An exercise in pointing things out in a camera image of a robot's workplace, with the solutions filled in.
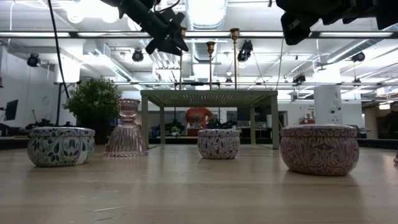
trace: spotlight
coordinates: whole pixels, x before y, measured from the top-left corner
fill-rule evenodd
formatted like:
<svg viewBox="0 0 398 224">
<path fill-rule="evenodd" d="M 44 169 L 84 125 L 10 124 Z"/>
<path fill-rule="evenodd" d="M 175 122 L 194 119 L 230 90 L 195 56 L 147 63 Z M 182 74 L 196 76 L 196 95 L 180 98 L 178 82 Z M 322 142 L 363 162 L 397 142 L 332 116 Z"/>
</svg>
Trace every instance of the spotlight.
<svg viewBox="0 0 398 224">
<path fill-rule="evenodd" d="M 238 53 L 238 61 L 239 62 L 247 61 L 251 56 L 252 51 L 253 51 L 253 45 L 251 43 L 251 40 L 245 40 L 241 50 Z"/>
<path fill-rule="evenodd" d="M 305 75 L 300 74 L 293 78 L 293 83 L 303 83 L 305 82 Z"/>
<path fill-rule="evenodd" d="M 365 54 L 360 52 L 350 58 L 353 62 L 363 62 L 365 60 Z"/>
<path fill-rule="evenodd" d="M 26 63 L 30 67 L 39 67 L 41 60 L 39 59 L 39 54 L 38 53 L 31 53 L 30 57 L 27 59 Z"/>
<path fill-rule="evenodd" d="M 142 49 L 136 49 L 132 54 L 132 60 L 135 62 L 141 62 L 144 59 L 144 55 L 142 54 Z"/>
</svg>

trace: glass vase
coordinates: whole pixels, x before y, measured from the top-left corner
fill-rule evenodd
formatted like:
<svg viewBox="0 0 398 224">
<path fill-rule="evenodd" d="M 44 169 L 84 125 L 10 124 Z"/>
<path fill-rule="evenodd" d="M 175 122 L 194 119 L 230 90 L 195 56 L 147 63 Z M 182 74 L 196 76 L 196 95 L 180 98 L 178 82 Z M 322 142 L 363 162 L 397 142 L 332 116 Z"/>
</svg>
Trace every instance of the glass vase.
<svg viewBox="0 0 398 224">
<path fill-rule="evenodd" d="M 141 125 L 135 123 L 140 101 L 133 99 L 119 100 L 121 123 L 115 127 L 106 145 L 104 155 L 108 157 L 137 157 L 148 155 L 142 137 Z"/>
</svg>

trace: plant pot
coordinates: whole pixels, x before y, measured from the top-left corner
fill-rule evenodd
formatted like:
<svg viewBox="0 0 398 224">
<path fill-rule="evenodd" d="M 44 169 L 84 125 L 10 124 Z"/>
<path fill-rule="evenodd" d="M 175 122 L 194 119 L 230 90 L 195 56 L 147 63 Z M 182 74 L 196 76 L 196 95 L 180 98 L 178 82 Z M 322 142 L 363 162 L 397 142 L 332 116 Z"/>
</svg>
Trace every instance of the plant pot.
<svg viewBox="0 0 398 224">
<path fill-rule="evenodd" d="M 90 128 L 95 131 L 95 144 L 104 145 L 108 142 L 109 122 L 108 121 L 82 121 L 80 120 L 81 128 Z"/>
</svg>

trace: ceiling duct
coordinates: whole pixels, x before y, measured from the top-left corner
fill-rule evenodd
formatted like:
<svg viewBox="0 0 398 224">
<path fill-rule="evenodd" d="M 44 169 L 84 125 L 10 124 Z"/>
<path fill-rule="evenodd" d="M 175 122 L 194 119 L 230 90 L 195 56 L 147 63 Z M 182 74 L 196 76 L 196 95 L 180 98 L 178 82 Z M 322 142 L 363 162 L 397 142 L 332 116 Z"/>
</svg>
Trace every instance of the ceiling duct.
<svg viewBox="0 0 398 224">
<path fill-rule="evenodd" d="M 185 9 L 188 28 L 190 30 L 222 30 L 224 28 L 227 7 L 227 0 L 186 0 Z M 192 52 L 192 59 L 195 59 L 197 62 L 209 62 L 206 44 L 192 44 Z M 201 66 L 194 65 L 192 68 L 195 75 L 202 76 L 203 69 Z"/>
<path fill-rule="evenodd" d="M 398 31 L 398 24 L 394 24 L 390 27 L 387 27 L 383 30 L 384 32 L 397 32 Z M 375 44 L 380 43 L 383 41 L 382 39 L 368 39 L 368 40 L 355 40 L 349 43 L 348 45 L 340 48 L 336 52 L 333 52 L 329 55 L 327 62 L 328 63 L 337 63 L 349 57 L 352 57 L 363 50 L 372 47 Z"/>
</svg>

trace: ceiling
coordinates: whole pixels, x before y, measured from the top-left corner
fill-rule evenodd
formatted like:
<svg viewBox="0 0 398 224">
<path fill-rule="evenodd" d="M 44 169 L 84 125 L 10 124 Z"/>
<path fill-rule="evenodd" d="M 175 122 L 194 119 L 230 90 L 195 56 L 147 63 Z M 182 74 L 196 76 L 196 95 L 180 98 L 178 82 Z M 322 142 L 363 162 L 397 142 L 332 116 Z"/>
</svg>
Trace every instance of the ceiling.
<svg viewBox="0 0 398 224">
<path fill-rule="evenodd" d="M 68 12 L 74 12 L 71 6 L 73 1 L 52 1 L 55 11 L 56 24 L 58 30 L 78 30 L 78 31 L 111 31 L 111 30 L 136 30 L 136 25 L 124 16 L 120 20 L 108 23 L 104 22 L 102 17 L 104 15 L 114 15 L 115 12 L 109 7 L 99 5 L 99 0 L 83 0 L 90 4 L 83 5 L 79 8 L 79 12 L 87 12 L 86 17 L 79 23 L 73 23 L 68 18 Z M 203 4 L 212 1 L 201 0 Z M 160 7 L 167 7 L 173 4 L 174 1 L 163 0 Z M 223 30 L 230 30 L 237 27 L 241 30 L 271 30 L 281 31 L 280 17 L 283 15 L 283 10 L 279 9 L 276 4 L 271 8 L 267 7 L 267 1 L 245 1 L 245 0 L 229 0 L 228 8 L 226 10 L 226 17 L 224 21 Z M 177 7 L 176 11 L 185 11 L 184 1 Z M 206 14 L 206 8 L 198 9 Z M 0 1 L 0 30 L 23 30 L 23 31 L 43 31 L 52 30 L 52 23 L 50 20 L 50 13 L 48 10 L 47 1 L 42 0 L 20 0 L 20 1 Z M 375 31 L 377 24 L 375 19 L 358 19 L 349 25 L 343 25 L 341 21 L 336 22 L 330 26 L 324 26 L 322 22 L 318 22 L 312 27 L 312 30 L 318 31 Z M 132 53 L 134 49 L 143 48 L 146 40 L 137 39 L 98 39 L 95 44 L 98 49 L 102 49 L 106 44 L 110 49 L 110 57 L 118 63 L 122 70 L 127 72 L 134 78 L 134 81 L 142 82 L 174 82 L 179 78 L 179 57 L 167 54 L 158 54 L 158 58 L 150 58 L 149 55 L 144 54 L 144 59 L 141 62 L 132 61 Z M 209 76 L 208 64 L 198 65 L 192 59 L 193 52 L 192 43 L 205 42 L 206 40 L 190 40 L 187 42 L 190 46 L 190 53 L 183 55 L 183 78 L 186 80 L 198 80 L 198 78 L 207 78 Z M 246 66 L 240 65 L 239 68 L 239 82 L 291 82 L 293 76 L 298 73 L 304 73 L 307 81 L 312 80 L 314 74 L 313 60 L 316 60 L 319 55 L 327 56 L 337 51 L 338 49 L 350 44 L 354 39 L 307 39 L 295 46 L 288 46 L 282 39 L 253 39 L 252 44 L 254 52 Z M 242 45 L 243 40 L 238 40 L 238 48 Z M 76 57 L 84 69 L 81 70 L 81 76 L 95 77 L 97 75 L 105 75 L 107 77 L 115 76 L 115 74 L 92 55 L 83 53 L 85 40 L 82 39 L 62 39 L 60 40 L 60 47 Z M 395 62 L 393 58 L 398 56 L 395 51 L 398 40 L 384 40 L 363 52 L 366 55 L 366 60 L 362 63 L 357 63 L 353 69 L 353 63 L 342 61 L 328 67 L 338 68 L 341 73 L 341 81 L 352 82 L 354 76 L 362 77 L 362 82 L 381 82 L 389 80 L 397 76 L 396 70 L 388 70 L 388 72 L 380 73 L 367 78 L 368 74 L 388 67 Z M 227 72 L 234 73 L 233 65 L 233 43 L 231 40 L 217 40 L 216 57 L 213 60 L 213 80 L 225 81 Z M 29 51 L 32 47 L 55 47 L 55 41 L 48 39 L 12 39 L 11 47 L 24 49 Z M 304 69 L 298 71 L 294 70 L 299 65 Z M 157 70 L 158 67 L 168 67 L 169 70 Z M 252 86 L 251 88 L 264 88 L 264 86 Z M 360 89 L 360 93 L 372 93 L 377 87 L 368 86 Z M 302 93 L 312 92 L 312 87 L 303 90 Z"/>
</svg>

